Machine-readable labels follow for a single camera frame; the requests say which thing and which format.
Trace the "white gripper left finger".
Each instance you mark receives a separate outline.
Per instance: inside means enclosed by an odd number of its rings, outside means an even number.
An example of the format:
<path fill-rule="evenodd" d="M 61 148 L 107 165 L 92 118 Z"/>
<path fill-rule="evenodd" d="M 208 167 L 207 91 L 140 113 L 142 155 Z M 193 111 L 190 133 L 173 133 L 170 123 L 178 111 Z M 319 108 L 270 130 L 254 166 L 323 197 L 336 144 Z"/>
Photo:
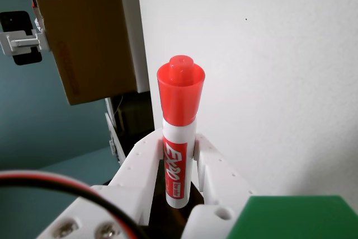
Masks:
<path fill-rule="evenodd" d="M 159 160 L 163 154 L 162 130 L 137 142 L 107 186 L 92 188 L 123 210 L 136 224 L 149 223 Z M 39 238 L 127 238 L 110 214 L 95 203 L 76 199 Z"/>

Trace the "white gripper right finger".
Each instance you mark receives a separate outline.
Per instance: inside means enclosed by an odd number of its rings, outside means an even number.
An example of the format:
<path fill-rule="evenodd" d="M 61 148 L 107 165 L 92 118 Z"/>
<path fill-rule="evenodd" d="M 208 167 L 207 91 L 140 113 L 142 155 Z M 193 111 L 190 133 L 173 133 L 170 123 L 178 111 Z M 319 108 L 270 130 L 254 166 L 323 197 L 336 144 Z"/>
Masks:
<path fill-rule="evenodd" d="M 196 135 L 194 160 L 204 204 L 195 206 L 182 238 L 227 238 L 256 190 L 207 138 Z"/>

